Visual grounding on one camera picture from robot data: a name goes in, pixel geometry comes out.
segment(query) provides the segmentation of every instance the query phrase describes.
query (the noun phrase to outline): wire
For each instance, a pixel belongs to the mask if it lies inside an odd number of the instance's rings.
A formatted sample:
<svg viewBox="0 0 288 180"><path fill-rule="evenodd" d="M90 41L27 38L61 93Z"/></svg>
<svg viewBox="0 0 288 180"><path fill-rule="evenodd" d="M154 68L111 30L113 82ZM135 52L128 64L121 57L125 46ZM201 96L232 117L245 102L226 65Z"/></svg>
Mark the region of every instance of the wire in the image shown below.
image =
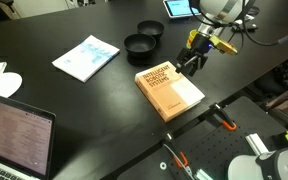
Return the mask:
<svg viewBox="0 0 288 180"><path fill-rule="evenodd" d="M172 154L173 156L177 159L177 161L181 164L181 166L183 167L183 169L185 170L185 172L187 173L187 175L192 179L192 180L195 180L195 178L193 177L192 175L192 172L189 172L186 167L184 166L184 164L182 163L182 161L180 160L180 158L178 158L178 156L175 154L175 152L170 148L168 147L168 145L166 144L163 144L164 147L166 147L166 149L168 149Z"/></svg>
<svg viewBox="0 0 288 180"><path fill-rule="evenodd" d="M230 42L230 41L233 39L235 33L236 33L236 32L234 31L233 34L232 34L232 36L230 37L230 39L229 39L227 42Z"/></svg>
<svg viewBox="0 0 288 180"><path fill-rule="evenodd" d="M209 25L209 26L214 26L214 24L204 22L204 21L202 21L200 18L198 18L198 17L195 15L195 13L193 12L193 9L192 9L192 0L189 0L189 1L188 1L188 4L189 4L189 6L190 6L190 11L191 11L191 13L193 14L193 16L194 16L195 19L197 19L200 23L203 23L203 24L206 24L206 25Z"/></svg>
<svg viewBox="0 0 288 180"><path fill-rule="evenodd" d="M216 22L216 21L210 19L210 18L207 17L206 14L202 11L201 6L200 6L200 0L196 0L196 2L197 2L197 10L201 13L201 15L202 15L205 19L207 19L208 21L210 21L215 28L219 28L219 27L230 27L230 26L232 26L232 23L222 24L222 23L220 23L220 22Z"/></svg>
<svg viewBox="0 0 288 180"><path fill-rule="evenodd" d="M241 38L242 38L241 47L240 47L240 49L237 51L237 54L240 54L240 53L242 52L243 47L244 47L244 33L243 33L243 30L242 30L239 26L238 26L237 28L240 30Z"/></svg>
<svg viewBox="0 0 288 180"><path fill-rule="evenodd" d="M255 44L258 44L258 45L261 45L261 46L275 46L278 44L278 41L276 42L273 42L273 43L263 43L263 42L259 42L255 39L253 39L250 34L248 33L247 31L247 28L246 28L246 24L245 24L245 17L246 16L246 12L245 12L245 0L243 0L243 3L242 3L242 24L243 24L243 28L244 28L244 31L246 33L246 36L252 41L254 42Z"/></svg>

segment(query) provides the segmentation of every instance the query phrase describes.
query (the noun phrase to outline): black bowl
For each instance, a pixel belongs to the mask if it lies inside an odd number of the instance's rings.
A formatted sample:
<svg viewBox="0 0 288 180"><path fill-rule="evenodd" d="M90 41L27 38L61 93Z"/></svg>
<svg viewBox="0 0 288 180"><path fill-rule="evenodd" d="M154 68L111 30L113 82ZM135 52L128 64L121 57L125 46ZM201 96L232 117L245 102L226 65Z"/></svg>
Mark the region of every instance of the black bowl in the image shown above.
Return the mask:
<svg viewBox="0 0 288 180"><path fill-rule="evenodd" d="M164 25L153 20L142 21L137 25L137 31L141 34L153 36L155 40L159 40L164 32Z"/></svg>
<svg viewBox="0 0 288 180"><path fill-rule="evenodd" d="M132 34L124 40L124 46L129 55L145 58L153 54L156 41L146 34Z"/></svg>

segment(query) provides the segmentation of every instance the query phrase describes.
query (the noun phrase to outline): table surface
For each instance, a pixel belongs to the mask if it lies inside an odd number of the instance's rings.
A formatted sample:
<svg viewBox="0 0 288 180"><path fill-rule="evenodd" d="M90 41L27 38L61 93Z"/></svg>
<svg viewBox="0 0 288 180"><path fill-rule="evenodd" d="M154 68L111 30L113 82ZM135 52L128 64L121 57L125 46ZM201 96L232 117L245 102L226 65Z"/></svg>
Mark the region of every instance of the table surface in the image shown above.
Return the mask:
<svg viewBox="0 0 288 180"><path fill-rule="evenodd" d="M269 151L280 149L273 136L282 134L286 128L250 99L237 99L225 107L225 112L235 121L236 130L228 131L219 123L206 120L174 140L173 144L178 151L185 154L194 174L198 169L203 169L213 179L227 179L227 170L234 157L255 155L245 139L245 136L250 134L257 133ZM160 169L161 162L166 163L166 170ZM121 174L118 179L189 178L176 166L168 151L161 148Z"/></svg>
<svg viewBox="0 0 288 180"><path fill-rule="evenodd" d="M273 41L288 34L288 1L259 1L253 37ZM146 65L128 57L123 40L147 19L165 32ZM189 78L206 97L165 124L134 83L137 72L175 58L195 21L170 21L162 1L116 0L94 6L0 23L0 61L21 74L10 98L57 115L51 174L54 179L100 179L143 154L166 132L179 130L208 109L288 58L288 43L260 47L246 40L237 56L211 51L204 69ZM51 62L89 35L120 48L120 54L85 84ZM231 35L227 29L223 38ZM240 45L240 37L233 43Z"/></svg>

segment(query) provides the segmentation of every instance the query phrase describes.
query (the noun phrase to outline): book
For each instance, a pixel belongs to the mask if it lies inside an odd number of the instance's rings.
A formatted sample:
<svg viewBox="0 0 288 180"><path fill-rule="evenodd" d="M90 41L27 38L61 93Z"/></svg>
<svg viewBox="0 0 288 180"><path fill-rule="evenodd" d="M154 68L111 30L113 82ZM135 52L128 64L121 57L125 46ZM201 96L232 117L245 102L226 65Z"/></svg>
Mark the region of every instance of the book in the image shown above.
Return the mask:
<svg viewBox="0 0 288 180"><path fill-rule="evenodd" d="M91 35L52 64L85 83L119 51L118 48Z"/></svg>
<svg viewBox="0 0 288 180"><path fill-rule="evenodd" d="M135 75L135 83L165 122L198 104L205 95L166 61Z"/></svg>

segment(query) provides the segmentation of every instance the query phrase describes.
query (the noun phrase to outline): orange book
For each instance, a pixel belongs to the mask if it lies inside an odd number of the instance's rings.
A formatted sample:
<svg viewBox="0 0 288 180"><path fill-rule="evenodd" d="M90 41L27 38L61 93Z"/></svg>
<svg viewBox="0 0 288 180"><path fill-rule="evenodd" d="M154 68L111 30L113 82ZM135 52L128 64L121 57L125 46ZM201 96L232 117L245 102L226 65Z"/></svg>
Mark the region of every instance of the orange book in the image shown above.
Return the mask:
<svg viewBox="0 0 288 180"><path fill-rule="evenodd" d="M135 75L135 82L165 122L198 104L205 96L166 61Z"/></svg>

